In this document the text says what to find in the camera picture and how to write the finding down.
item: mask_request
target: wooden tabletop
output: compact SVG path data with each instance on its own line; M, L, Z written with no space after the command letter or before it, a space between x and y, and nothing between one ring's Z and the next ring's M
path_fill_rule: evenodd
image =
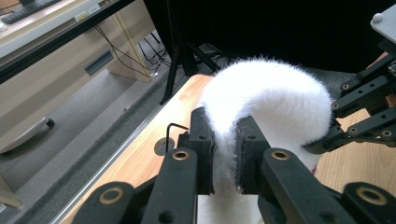
M65 211L67 214L62 223L71 223L81 204L105 183L123 181L137 187L158 174L163 157L154 153L155 143L165 137L166 127L171 122L190 127L191 111L211 78L202 75L191 77L132 144ZM360 111L339 121L347 127L366 117L367 114ZM178 135L183 132L184 130L174 128L171 129L170 136L177 142ZM316 177L324 185L338 191L342 191L346 183L364 181L396 195L396 149L375 144L346 145L322 156Z

